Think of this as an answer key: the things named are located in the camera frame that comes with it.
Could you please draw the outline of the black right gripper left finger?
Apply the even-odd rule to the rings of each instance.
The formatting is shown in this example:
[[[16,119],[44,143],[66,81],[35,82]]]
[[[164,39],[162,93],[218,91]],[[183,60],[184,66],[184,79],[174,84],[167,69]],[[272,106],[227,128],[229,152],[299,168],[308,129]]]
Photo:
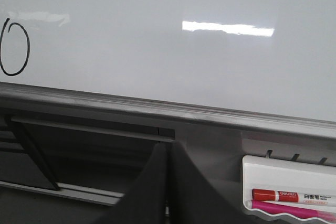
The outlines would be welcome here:
[[[94,223],[165,223],[167,150],[156,144],[131,189]]]

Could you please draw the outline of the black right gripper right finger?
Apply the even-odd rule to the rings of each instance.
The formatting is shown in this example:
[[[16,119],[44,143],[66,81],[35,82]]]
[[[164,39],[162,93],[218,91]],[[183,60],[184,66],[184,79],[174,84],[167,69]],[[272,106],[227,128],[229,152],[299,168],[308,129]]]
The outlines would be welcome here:
[[[206,180],[184,147],[169,151],[167,201],[171,223],[253,223]]]

